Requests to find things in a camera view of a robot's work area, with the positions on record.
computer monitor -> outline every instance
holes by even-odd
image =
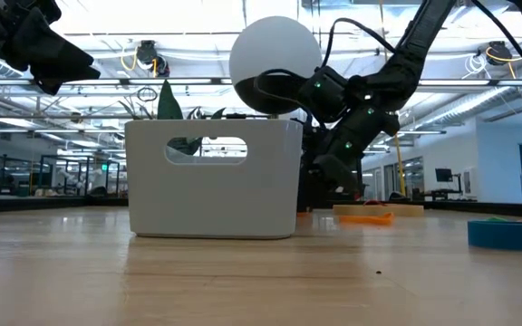
[[[436,169],[436,181],[452,182],[452,170],[449,168],[437,168]]]

wooden board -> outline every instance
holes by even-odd
[[[4,213],[0,326],[522,325],[522,253],[467,245],[488,217],[317,212],[292,238],[233,241],[137,238],[124,207]]]
[[[401,217],[424,216],[424,206],[389,204],[380,205],[336,205],[333,213],[337,216],[382,216],[394,213]]]

wall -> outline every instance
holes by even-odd
[[[491,203],[522,203],[522,123],[477,125],[478,173],[483,187],[480,200]]]
[[[402,148],[402,160],[423,157],[424,190],[448,187],[436,181],[435,168],[450,168],[453,174],[462,173],[467,168],[478,167],[476,123],[469,120],[464,126],[446,128],[446,135],[422,136],[416,140],[415,147]],[[375,155],[362,161],[362,170],[382,168],[398,162],[396,150],[390,154]]]

black cable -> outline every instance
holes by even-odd
[[[479,0],[472,0],[472,3],[475,4],[480,11],[482,11],[490,20],[495,23],[495,25],[503,32],[503,34],[508,38],[508,40],[513,44],[513,47],[515,47],[515,50],[517,50],[518,54],[522,58],[522,49],[521,46],[517,43],[517,40],[511,35],[511,33],[508,31],[508,29],[503,25],[494,15],[491,13]]]
[[[335,25],[340,22],[356,25],[357,27],[362,29],[364,32],[369,34],[371,37],[373,37],[376,41],[378,41],[383,47],[388,49],[388,51],[390,51],[391,53],[396,52],[396,49],[394,49],[394,47],[390,43],[388,43],[386,40],[384,40],[383,37],[379,36],[375,31],[371,30],[370,28],[368,28],[368,27],[364,26],[363,24],[360,24],[350,18],[338,18],[335,20],[335,22],[333,22],[332,29],[330,30],[330,39],[327,42],[327,50],[325,51],[325,58],[324,58],[324,63],[322,63],[322,68],[327,65],[327,62],[330,59],[330,54],[332,52],[332,45],[334,44]]]
[[[279,96],[279,95],[275,95],[275,94],[272,94],[270,92],[267,92],[267,91],[263,91],[260,87],[259,87],[259,80],[263,77],[266,77],[270,74],[274,74],[274,73],[284,73],[290,77],[294,77],[294,78],[297,78],[297,79],[300,79],[300,80],[306,80],[306,78],[294,73],[294,72],[290,72],[288,71],[287,69],[271,69],[271,70],[268,70],[266,72],[261,72],[258,76],[255,77],[255,80],[253,81],[253,87],[255,88],[256,91],[260,92],[261,94],[267,96],[267,97],[270,97],[272,99],[276,99],[276,100],[281,100],[281,101],[289,101],[289,102],[292,102],[292,103],[295,103],[297,105],[299,105],[301,108],[303,108],[303,105],[297,101],[297,100],[294,100],[294,99],[290,99],[290,98],[287,98],[287,97],[283,97],[283,96]]]

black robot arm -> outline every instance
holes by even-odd
[[[486,11],[478,0],[473,2]],[[522,12],[522,0],[512,2]],[[423,1],[394,55],[375,74],[346,80],[328,66],[316,69],[300,90],[298,100],[316,119],[339,121],[323,136],[319,146],[304,153],[302,184],[321,185],[329,190],[341,186],[362,193],[362,185],[351,172],[356,159],[362,159],[363,152],[381,132],[394,136],[400,130],[394,112],[416,91],[430,46],[456,3],[456,0]],[[319,196],[324,194],[325,189],[322,190],[318,191]],[[300,197],[312,201],[307,196]],[[310,206],[307,204],[311,203],[303,203],[301,207]]]
[[[93,58],[52,31],[62,16],[54,0],[0,0],[0,59],[55,95],[64,82],[97,79]]]

